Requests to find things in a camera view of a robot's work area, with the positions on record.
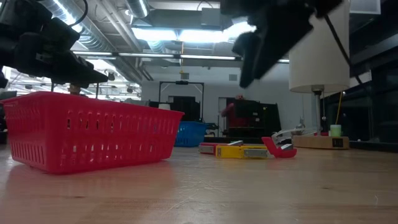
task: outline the white wall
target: white wall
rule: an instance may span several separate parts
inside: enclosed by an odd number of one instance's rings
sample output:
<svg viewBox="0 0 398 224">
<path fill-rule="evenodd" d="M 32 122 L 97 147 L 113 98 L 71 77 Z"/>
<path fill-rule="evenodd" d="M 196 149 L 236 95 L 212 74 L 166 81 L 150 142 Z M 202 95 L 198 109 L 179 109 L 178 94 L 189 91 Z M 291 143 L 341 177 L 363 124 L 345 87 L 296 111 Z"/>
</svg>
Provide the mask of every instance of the white wall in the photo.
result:
<svg viewBox="0 0 398 224">
<path fill-rule="evenodd" d="M 221 77 L 227 77 L 231 69 L 227 68 L 225 72 L 217 68 L 217 74 Z M 166 73 L 158 75 L 151 73 L 156 80 L 172 81 Z M 277 103 L 279 107 L 279 116 L 282 129 L 294 128 L 300 121 L 300 117 L 304 117 L 307 127 L 315 125 L 312 119 L 312 111 L 314 109 L 311 94 L 292 93 L 289 91 L 289 66 L 280 65 L 279 68 L 273 69 L 261 81 L 256 80 L 248 89 L 244 90 L 239 87 L 238 82 L 211 82 L 206 78 L 205 82 L 205 107 L 203 118 L 206 122 L 217 123 L 219 112 L 219 98 L 235 97 L 243 94 L 248 100 L 256 100 L 261 103 Z M 167 101 L 169 96 L 194 96 L 197 102 L 201 102 L 201 93 L 192 85 L 174 85 L 171 84 L 162 92 L 161 101 Z M 159 81 L 144 82 L 142 84 L 142 100 L 158 101 L 159 97 Z"/>
</svg>

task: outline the white cylindrical object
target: white cylindrical object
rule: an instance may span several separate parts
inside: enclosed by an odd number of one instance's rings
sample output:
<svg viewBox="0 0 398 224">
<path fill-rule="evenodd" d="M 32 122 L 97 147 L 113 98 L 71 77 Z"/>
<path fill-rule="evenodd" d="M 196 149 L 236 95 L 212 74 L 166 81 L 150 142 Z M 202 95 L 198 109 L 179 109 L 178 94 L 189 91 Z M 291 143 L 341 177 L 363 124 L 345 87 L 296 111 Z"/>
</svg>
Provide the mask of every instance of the white cylindrical object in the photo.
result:
<svg viewBox="0 0 398 224">
<path fill-rule="evenodd" d="M 159 109 L 170 110 L 170 105 L 168 103 L 161 103 Z"/>
<path fill-rule="evenodd" d="M 345 0 L 329 17 L 349 55 L 349 1 Z M 312 86 L 323 85 L 330 93 L 349 88 L 349 66 L 328 24 L 316 17 L 310 23 L 314 26 L 312 32 L 290 51 L 290 90 L 311 93 Z"/>
</svg>

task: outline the basket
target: basket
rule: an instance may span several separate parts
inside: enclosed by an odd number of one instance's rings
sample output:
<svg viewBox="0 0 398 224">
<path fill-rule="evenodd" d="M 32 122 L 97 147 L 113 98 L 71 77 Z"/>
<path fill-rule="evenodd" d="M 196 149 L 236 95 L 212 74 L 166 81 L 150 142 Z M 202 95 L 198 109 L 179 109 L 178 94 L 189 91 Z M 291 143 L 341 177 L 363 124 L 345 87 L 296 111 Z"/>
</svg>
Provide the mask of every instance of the basket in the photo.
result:
<svg viewBox="0 0 398 224">
<path fill-rule="evenodd" d="M 2 103 L 12 158 L 54 174 L 167 159 L 183 115 L 51 92 Z"/>
<path fill-rule="evenodd" d="M 196 147 L 205 140 L 206 124 L 181 121 L 178 128 L 177 138 L 174 146 L 178 147 Z"/>
</svg>

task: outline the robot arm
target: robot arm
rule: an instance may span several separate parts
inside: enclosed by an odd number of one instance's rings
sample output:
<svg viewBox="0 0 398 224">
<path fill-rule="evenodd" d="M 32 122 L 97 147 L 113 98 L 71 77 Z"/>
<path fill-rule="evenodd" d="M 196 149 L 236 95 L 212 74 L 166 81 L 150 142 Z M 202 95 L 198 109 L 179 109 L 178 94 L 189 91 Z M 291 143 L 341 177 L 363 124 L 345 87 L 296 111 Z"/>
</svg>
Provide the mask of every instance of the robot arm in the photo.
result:
<svg viewBox="0 0 398 224">
<path fill-rule="evenodd" d="M 0 67 L 83 88 L 108 81 L 106 75 L 94 70 L 93 64 L 70 51 L 80 34 L 52 18 L 43 5 L 35 0 L 0 2 Z"/>
<path fill-rule="evenodd" d="M 321 19 L 343 0 L 221 0 L 221 13 L 247 16 L 254 32 L 241 34 L 233 52 L 243 57 L 240 86 L 261 79 L 313 26 L 312 15 Z"/>
</svg>

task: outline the person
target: person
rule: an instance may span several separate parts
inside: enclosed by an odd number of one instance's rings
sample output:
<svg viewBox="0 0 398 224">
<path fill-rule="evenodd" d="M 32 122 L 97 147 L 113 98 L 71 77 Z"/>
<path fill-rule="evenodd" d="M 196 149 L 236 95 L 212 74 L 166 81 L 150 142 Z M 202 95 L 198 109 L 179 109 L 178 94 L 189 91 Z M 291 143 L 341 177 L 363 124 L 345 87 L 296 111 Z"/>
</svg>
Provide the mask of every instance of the person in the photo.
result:
<svg viewBox="0 0 398 224">
<path fill-rule="evenodd" d="M 236 100 L 244 100 L 243 95 L 237 95 Z M 229 128 L 245 128 L 250 124 L 250 118 L 237 118 L 234 111 L 234 103 L 230 103 L 222 112 L 221 116 L 227 117 Z"/>
<path fill-rule="evenodd" d="M 70 93 L 71 95 L 85 96 L 85 97 L 87 97 L 87 96 L 84 95 L 84 94 L 80 94 L 81 88 L 80 88 L 80 86 L 75 85 L 75 84 L 70 84 L 70 86 L 69 86 L 69 88 L 68 88 L 68 91 L 69 91 L 69 93 Z"/>
</svg>

